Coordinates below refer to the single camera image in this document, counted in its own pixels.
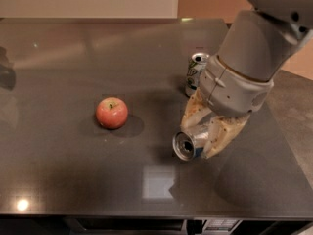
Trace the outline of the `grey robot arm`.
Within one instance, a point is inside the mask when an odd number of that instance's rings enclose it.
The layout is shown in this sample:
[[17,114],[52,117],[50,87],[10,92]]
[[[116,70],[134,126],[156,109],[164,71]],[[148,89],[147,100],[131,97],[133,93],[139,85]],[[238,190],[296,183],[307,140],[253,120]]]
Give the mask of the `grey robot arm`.
[[313,0],[247,1],[252,8],[237,14],[208,58],[173,138],[184,161],[224,150],[262,107],[284,62],[312,38]]

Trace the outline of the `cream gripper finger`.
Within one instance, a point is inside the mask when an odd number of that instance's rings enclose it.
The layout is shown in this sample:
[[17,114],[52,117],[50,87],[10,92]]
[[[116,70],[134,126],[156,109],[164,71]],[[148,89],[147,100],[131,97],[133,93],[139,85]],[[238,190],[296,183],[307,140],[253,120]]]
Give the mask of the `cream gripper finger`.
[[201,156],[209,159],[224,150],[244,129],[249,118],[250,114],[242,117],[213,117],[208,125],[208,138]]
[[186,130],[196,126],[210,113],[211,109],[206,105],[200,90],[197,89],[187,102],[180,124],[181,129]]

